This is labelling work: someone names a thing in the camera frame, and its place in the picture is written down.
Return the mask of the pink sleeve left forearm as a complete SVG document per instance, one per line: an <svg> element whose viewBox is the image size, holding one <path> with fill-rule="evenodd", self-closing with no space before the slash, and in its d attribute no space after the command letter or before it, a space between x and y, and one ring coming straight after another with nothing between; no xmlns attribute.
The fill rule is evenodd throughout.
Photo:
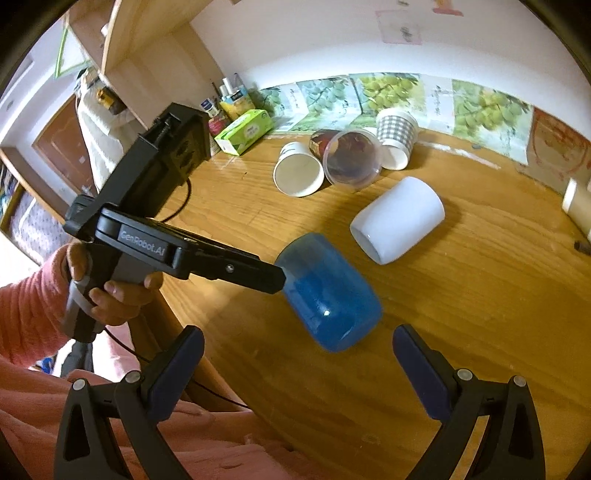
<svg viewBox="0 0 591 480"><path fill-rule="evenodd" d="M28 368L66 343L61 330L71 279L87 269L85 247L58 249L29 277L1 288L1 369Z"/></svg>

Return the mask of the person's left hand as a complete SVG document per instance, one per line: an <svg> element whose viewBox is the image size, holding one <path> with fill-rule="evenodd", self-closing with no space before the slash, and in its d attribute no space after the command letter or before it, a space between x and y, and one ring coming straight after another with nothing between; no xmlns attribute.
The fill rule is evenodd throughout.
<svg viewBox="0 0 591 480"><path fill-rule="evenodd" d="M88 255L85 246L78 242L68 245L67 265L71 278L81 281L88 268ZM148 274L141 284L107 281L102 287L89 292L93 307L90 316L103 325L120 326L136 318L142 307L148 305L163 285L163 274Z"/></svg>

